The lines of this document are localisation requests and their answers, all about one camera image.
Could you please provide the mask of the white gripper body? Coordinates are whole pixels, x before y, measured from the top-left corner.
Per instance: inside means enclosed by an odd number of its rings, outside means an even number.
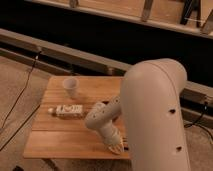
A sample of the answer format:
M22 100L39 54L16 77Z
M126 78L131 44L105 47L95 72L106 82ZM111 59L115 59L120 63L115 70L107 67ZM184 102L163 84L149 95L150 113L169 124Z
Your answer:
M113 154L121 155L124 152L123 137L119 129L112 123L105 123L99 130L104 145Z

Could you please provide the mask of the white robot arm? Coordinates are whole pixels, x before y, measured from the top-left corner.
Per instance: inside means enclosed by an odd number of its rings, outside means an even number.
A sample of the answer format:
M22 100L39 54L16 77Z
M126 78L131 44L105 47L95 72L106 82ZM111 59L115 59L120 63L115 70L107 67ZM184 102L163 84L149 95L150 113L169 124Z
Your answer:
M187 72L176 60L137 63L125 73L119 95L93 107L85 125L119 152L122 136L113 119L121 115L133 171L191 171L179 100L186 82Z

